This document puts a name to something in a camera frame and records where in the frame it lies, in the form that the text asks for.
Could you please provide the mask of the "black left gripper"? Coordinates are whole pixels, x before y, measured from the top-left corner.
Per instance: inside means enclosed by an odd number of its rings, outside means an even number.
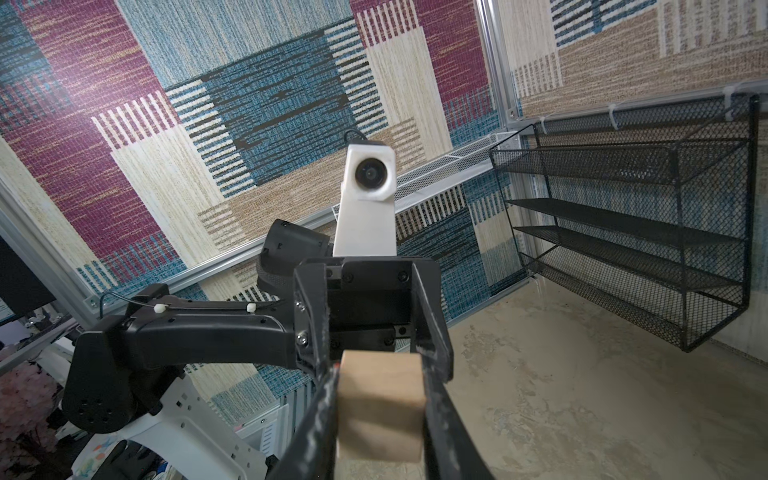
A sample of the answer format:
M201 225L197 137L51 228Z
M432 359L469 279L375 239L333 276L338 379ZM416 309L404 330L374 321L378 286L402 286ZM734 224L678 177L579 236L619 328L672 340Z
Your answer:
M454 350L441 307L436 261L416 257L328 257L293 275L296 364L322 380L346 350L394 351L410 342L442 383Z

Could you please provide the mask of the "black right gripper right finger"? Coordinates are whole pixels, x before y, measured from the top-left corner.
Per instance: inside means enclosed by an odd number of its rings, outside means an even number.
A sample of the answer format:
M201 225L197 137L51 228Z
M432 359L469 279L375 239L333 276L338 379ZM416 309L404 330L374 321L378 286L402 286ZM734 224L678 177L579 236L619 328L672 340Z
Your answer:
M422 356L426 393L424 464L427 479L493 479L456 410L439 372Z

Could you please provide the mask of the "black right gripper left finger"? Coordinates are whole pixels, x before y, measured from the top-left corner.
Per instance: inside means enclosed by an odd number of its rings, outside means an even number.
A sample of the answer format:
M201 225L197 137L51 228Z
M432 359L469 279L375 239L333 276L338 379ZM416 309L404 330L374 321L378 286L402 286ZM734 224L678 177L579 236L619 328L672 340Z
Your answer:
M320 381L284 456L267 479L333 479L338 434L339 368Z

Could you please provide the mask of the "small square wood block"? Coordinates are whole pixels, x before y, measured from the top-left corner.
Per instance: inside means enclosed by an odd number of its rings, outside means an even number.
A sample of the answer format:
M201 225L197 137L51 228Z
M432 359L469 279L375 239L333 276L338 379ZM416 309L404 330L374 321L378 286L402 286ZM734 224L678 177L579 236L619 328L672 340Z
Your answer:
M419 354L346 350L337 395L338 459L421 461L427 398Z

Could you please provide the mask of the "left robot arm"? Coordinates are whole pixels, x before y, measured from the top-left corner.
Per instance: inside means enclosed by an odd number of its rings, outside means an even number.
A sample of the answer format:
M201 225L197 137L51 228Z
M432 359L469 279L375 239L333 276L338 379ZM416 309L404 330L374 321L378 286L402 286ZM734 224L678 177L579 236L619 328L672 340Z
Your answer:
M191 301L153 284L75 345L62 408L190 479L329 479L338 459L413 457L431 479L483 469L446 391L454 355L437 262L354 253L278 220L257 260L270 302ZM253 452L185 375L191 363L300 370L317 387L285 453Z

